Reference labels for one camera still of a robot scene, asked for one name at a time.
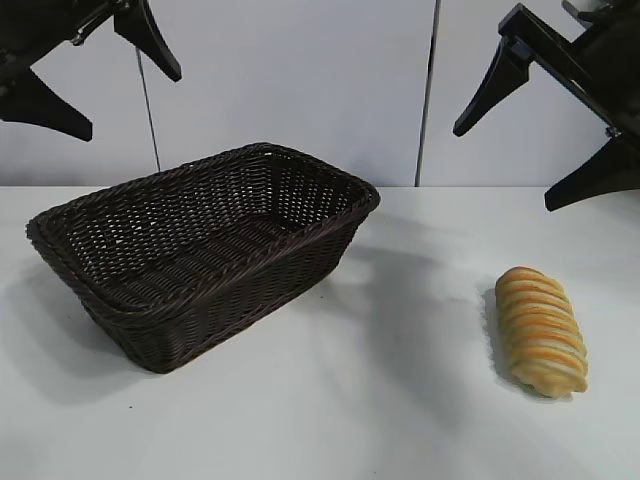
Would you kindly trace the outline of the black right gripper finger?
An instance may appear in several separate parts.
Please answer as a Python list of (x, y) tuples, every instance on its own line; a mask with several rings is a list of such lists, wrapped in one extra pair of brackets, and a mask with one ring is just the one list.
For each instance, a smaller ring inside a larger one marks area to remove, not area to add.
[(616, 192), (639, 189), (639, 144), (627, 136), (611, 138), (587, 162), (545, 194), (548, 211)]
[(453, 134), (465, 135), (493, 107), (529, 81), (533, 51), (517, 39), (503, 36), (473, 98), (455, 121)]

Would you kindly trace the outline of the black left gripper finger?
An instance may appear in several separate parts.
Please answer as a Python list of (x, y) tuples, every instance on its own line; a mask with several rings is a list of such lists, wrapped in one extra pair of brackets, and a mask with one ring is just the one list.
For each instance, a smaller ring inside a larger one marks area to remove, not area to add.
[(181, 80), (181, 66), (162, 36), (147, 0), (125, 1), (114, 14), (114, 30), (141, 50), (169, 79)]
[(83, 141), (93, 138), (93, 124), (65, 102), (30, 68), (1, 64), (1, 119), (35, 125)]

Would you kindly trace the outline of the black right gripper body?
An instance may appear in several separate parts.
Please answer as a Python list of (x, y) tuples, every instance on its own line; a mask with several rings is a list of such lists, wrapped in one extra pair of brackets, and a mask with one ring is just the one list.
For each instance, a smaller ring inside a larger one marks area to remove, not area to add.
[(579, 10), (588, 27), (569, 41), (519, 3), (499, 23), (538, 63), (603, 120), (615, 135), (639, 138), (639, 3), (606, 1)]

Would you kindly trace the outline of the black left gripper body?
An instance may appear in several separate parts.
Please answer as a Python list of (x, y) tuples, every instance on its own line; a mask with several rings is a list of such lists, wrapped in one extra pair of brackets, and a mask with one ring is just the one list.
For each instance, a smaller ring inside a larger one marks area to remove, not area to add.
[(3, 1), (1, 96), (9, 98), (34, 76), (31, 66), (61, 43), (79, 46), (106, 20), (137, 49), (146, 50), (146, 1)]

